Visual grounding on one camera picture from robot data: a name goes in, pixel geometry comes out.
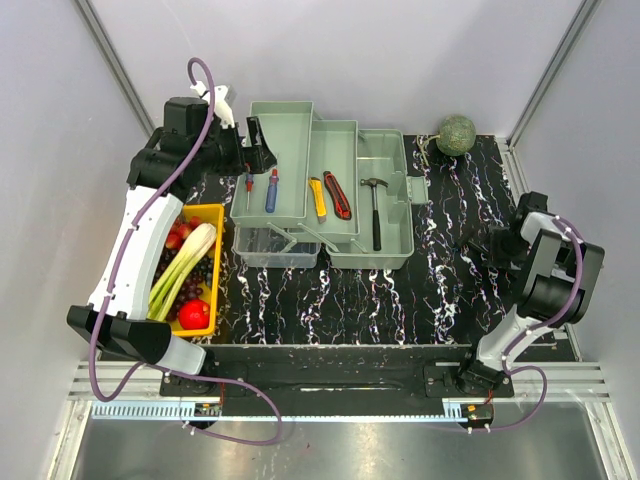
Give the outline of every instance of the yellow basket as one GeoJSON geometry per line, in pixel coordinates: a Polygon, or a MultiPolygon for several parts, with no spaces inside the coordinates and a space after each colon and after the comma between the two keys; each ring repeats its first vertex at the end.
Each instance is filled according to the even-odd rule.
{"type": "Polygon", "coordinates": [[[216,329],[216,314],[218,312],[218,277],[220,275],[220,253],[222,252],[222,233],[224,232],[224,206],[218,203],[210,203],[206,205],[185,205],[182,208],[182,215],[189,221],[191,217],[200,217],[204,223],[210,223],[216,227],[216,248],[208,255],[213,258],[213,281],[211,290],[204,284],[202,287],[202,295],[200,299],[209,304],[211,308],[209,313],[209,326],[198,330],[184,330],[180,326],[180,322],[175,320],[169,322],[173,334],[178,337],[204,337],[211,335],[216,329]]]}

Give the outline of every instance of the screwdriver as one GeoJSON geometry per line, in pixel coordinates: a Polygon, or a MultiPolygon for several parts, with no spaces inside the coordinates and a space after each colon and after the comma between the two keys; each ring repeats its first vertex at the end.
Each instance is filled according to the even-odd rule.
{"type": "Polygon", "coordinates": [[[249,211],[249,200],[251,199],[251,190],[253,190],[253,174],[247,173],[244,177],[244,184],[247,186],[247,212],[249,211]]]}
{"type": "Polygon", "coordinates": [[[267,203],[264,209],[267,213],[273,213],[276,210],[276,195],[278,193],[278,170],[273,169],[269,177],[269,188],[267,189],[267,203]]]}

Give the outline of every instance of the green onion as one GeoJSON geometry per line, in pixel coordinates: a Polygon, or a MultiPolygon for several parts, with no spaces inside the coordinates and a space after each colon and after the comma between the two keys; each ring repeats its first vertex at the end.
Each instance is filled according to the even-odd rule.
{"type": "Polygon", "coordinates": [[[149,313],[151,320],[164,321],[180,287],[216,241],[216,227],[202,223],[187,237],[182,248],[171,261],[162,276],[151,289],[149,295],[149,313]]]}

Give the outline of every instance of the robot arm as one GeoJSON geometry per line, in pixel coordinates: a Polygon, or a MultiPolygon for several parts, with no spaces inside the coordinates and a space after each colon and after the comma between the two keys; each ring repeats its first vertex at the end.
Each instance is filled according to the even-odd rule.
{"type": "Polygon", "coordinates": [[[547,212],[547,197],[536,192],[524,195],[514,213],[509,230],[496,233],[504,250],[514,257],[528,250],[518,273],[514,305],[502,322],[484,336],[456,379],[465,393],[477,394],[499,385],[516,358],[533,342],[565,323],[577,323],[585,314],[604,259],[604,250],[579,239],[582,275],[578,293],[567,312],[553,325],[537,328],[556,315],[569,299],[576,281],[576,256],[570,239],[547,212]],[[509,345],[526,336],[509,352],[509,345]]]}
{"type": "MultiPolygon", "coordinates": [[[[131,161],[124,217],[107,266],[88,304],[69,309],[67,323],[87,341],[107,295],[109,275],[120,245],[132,229],[133,218],[180,166],[202,131],[209,93],[201,82],[192,88],[202,98],[178,97],[166,102],[164,126],[156,129],[131,161]]],[[[134,227],[136,232],[120,259],[121,268],[99,332],[98,347],[103,351],[190,374],[202,369],[204,349],[173,336],[167,323],[149,321],[146,316],[153,274],[164,240],[191,188],[205,174],[264,173],[276,164],[257,117],[247,118],[250,146],[242,146],[238,125],[233,123],[229,107],[230,95],[228,87],[216,87],[214,119],[206,140],[167,193],[151,205],[134,227]]]]}

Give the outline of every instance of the green melon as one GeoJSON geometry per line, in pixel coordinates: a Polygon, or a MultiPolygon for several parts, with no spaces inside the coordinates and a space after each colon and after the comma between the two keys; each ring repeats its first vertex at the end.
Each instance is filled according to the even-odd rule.
{"type": "Polygon", "coordinates": [[[464,155],[476,141],[476,127],[463,115],[449,115],[440,124],[436,144],[442,153],[451,157],[464,155]]]}

